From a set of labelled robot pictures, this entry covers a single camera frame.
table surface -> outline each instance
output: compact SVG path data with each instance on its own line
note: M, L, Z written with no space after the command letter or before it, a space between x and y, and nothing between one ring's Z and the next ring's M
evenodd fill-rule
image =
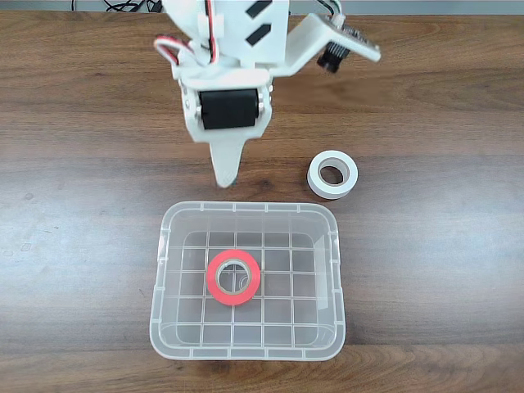
M166 15L0 13L2 391L524 391L524 17L350 23L383 60L277 79L273 120L223 190L151 45L176 33ZM305 179L327 149L359 166L339 201ZM333 212L337 357L155 353L160 222L190 200Z

red tape roll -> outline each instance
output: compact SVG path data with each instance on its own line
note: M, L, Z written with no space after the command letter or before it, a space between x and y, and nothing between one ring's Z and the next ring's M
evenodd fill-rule
M219 285L219 275L227 266L242 266L248 277L248 283L241 291L229 292ZM260 268L255 258L242 250L226 250L218 254L207 266L207 288L210 294L223 305L241 305L251 300L260 285Z

white tape roll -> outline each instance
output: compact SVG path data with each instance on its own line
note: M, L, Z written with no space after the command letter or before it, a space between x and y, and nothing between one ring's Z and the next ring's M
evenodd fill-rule
M322 178L320 170L327 166L341 171L342 183L330 184ZM347 154L336 150L327 150L318 154L311 161L308 170L309 186L315 194L326 199L338 199L347 195L357 183L358 177L359 170L356 163Z

clear plastic box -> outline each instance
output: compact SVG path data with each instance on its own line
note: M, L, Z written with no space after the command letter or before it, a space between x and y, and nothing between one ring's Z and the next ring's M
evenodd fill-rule
M206 288L206 266L227 249L260 266L255 297L226 306ZM237 291L238 266L220 285ZM346 336L337 222L307 203L181 202L160 230L151 343L168 359L326 360Z

robotic arm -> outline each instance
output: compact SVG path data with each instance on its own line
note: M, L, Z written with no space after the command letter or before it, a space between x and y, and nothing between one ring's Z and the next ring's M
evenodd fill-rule
M271 120L273 78L294 75L323 47L318 64L332 73L350 52L380 60L378 46L344 25L338 0L319 2L332 16L309 14L288 34L289 0L163 0L191 41L160 35L155 46L178 80L193 141L210 144L220 187L235 181L244 144Z

